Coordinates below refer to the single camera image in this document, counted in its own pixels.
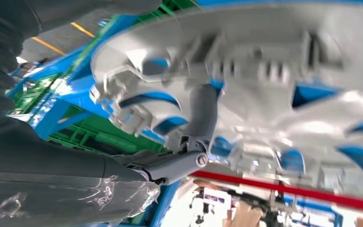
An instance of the rectangular hole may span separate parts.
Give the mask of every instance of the rectangular hole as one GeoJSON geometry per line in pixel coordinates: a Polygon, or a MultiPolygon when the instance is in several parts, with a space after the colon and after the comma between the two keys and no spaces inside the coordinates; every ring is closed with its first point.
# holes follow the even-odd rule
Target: rectangular hole
{"type": "Polygon", "coordinates": [[[202,39],[201,45],[191,58],[192,62],[203,62],[208,55],[209,50],[216,40],[217,34],[209,35],[202,39]]]}
{"type": "Polygon", "coordinates": [[[270,78],[270,61],[267,61],[265,67],[266,67],[266,77],[270,78]]]}
{"type": "Polygon", "coordinates": [[[163,14],[168,14],[163,8],[159,7],[158,10],[163,14]]]}
{"type": "Polygon", "coordinates": [[[279,62],[277,64],[277,75],[279,76],[279,78],[282,78],[282,74],[283,74],[283,63],[279,62]]]}
{"type": "Polygon", "coordinates": [[[308,68],[313,70],[315,67],[316,37],[310,34],[310,42],[308,44],[308,68]]]}

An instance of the blue metal frame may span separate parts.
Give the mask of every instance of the blue metal frame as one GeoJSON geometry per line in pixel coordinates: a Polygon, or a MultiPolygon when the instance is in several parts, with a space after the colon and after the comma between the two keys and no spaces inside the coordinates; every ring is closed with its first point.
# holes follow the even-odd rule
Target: blue metal frame
{"type": "Polygon", "coordinates": [[[179,188],[180,181],[174,182],[173,184],[166,187],[165,191],[162,192],[162,199],[156,209],[155,215],[151,220],[151,224],[149,227],[160,227],[162,220],[165,217],[166,212],[169,209],[169,206],[173,200],[174,195],[176,194],[177,189],[179,188]]]}

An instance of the metal structure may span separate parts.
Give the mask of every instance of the metal structure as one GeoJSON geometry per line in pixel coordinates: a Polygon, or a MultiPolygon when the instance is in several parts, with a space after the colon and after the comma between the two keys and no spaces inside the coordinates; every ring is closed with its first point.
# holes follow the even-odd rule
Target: metal structure
{"type": "MultiPolygon", "coordinates": [[[[202,6],[215,3],[227,2],[198,1],[202,6]]],[[[282,176],[291,183],[363,196],[363,78],[357,77],[363,75],[363,26],[358,22],[363,11],[320,5],[204,10],[108,41],[138,20],[119,16],[91,45],[30,75],[27,80],[56,75],[56,83],[33,110],[17,117],[48,139],[97,114],[110,117],[127,133],[174,149],[180,129],[190,121],[191,91],[211,83],[221,94],[211,142],[214,155],[228,158],[234,169],[255,169],[258,176],[278,180],[282,176]],[[269,13],[273,16],[261,16],[269,13]],[[257,25],[272,29],[264,31],[246,21],[261,21],[257,25]],[[257,36],[245,42],[236,39],[246,39],[247,30],[255,30],[257,36]],[[264,36],[274,38],[265,42],[264,36]],[[97,53],[92,70],[98,83],[90,93],[93,53],[97,53]],[[247,86],[255,92],[245,90],[247,86]],[[72,105],[85,111],[62,121],[72,105]],[[346,146],[349,143],[357,146],[346,146]],[[357,187],[351,191],[353,182],[357,187]]],[[[168,186],[163,201],[173,197],[176,185],[168,186]]],[[[167,209],[162,202],[151,226],[158,226],[167,209]]]]}

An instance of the gray plastic part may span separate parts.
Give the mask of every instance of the gray plastic part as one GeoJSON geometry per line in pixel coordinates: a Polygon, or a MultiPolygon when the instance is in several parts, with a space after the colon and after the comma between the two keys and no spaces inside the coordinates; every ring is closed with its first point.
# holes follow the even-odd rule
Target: gray plastic part
{"type": "MultiPolygon", "coordinates": [[[[363,4],[183,12],[114,36],[95,53],[92,71],[97,86],[121,85],[99,89],[98,96],[113,105],[150,91],[174,97],[177,105],[155,100],[127,107],[144,109],[149,119],[142,126],[151,130],[173,116],[190,122],[194,89],[222,81],[210,146],[217,137],[233,146],[225,157],[232,169],[363,196],[363,168],[339,150],[347,144],[363,148],[363,131],[352,131],[363,124],[363,4]],[[153,57],[166,58],[168,71],[142,73],[141,65],[153,57]],[[122,83],[125,68],[135,83],[122,83]],[[302,84],[333,94],[293,106],[302,84]],[[303,171],[281,167],[280,156],[292,149],[302,154],[303,171]]],[[[174,147],[185,126],[162,135],[167,146],[174,147]]]]}
{"type": "Polygon", "coordinates": [[[143,166],[151,178],[164,178],[165,185],[170,185],[181,178],[200,170],[203,166],[197,165],[197,158],[206,155],[201,151],[191,151],[184,154],[169,154],[165,158],[156,157],[152,163],[143,166]]]}

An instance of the factory machinery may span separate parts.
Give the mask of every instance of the factory machinery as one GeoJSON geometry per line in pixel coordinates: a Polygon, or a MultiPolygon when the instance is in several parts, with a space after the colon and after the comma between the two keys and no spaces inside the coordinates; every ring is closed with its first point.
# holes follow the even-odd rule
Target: factory machinery
{"type": "MultiPolygon", "coordinates": [[[[36,135],[4,116],[24,38],[98,7],[143,14],[160,1],[44,3],[0,0],[0,226],[116,223],[190,174],[363,210],[363,4],[200,8],[120,32],[136,20],[124,16],[83,59],[95,82],[77,75],[78,62],[22,115],[36,135]],[[81,102],[69,96],[76,89],[81,102]],[[70,103],[167,151],[108,155],[40,140],[66,127],[56,123],[70,103]],[[198,171],[209,161],[245,179],[198,171]]],[[[69,67],[68,57],[54,64],[69,67]]],[[[299,205],[270,198],[272,212],[299,205]]]]}

